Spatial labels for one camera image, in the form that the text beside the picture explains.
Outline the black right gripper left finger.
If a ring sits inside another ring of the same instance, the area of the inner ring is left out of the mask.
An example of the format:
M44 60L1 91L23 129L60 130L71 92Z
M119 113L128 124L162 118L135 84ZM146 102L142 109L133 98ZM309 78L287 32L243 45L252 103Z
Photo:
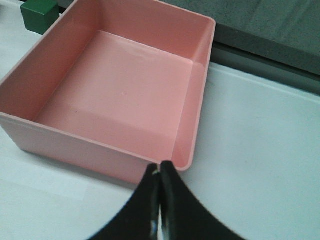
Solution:
M136 190L115 217L91 240L157 240L160 211L160 172L149 164Z

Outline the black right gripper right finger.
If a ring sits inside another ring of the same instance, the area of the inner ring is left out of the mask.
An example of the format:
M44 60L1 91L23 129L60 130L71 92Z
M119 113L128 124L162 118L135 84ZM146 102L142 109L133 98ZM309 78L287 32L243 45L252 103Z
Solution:
M194 196L171 161L160 164L160 206L166 240L241 240Z

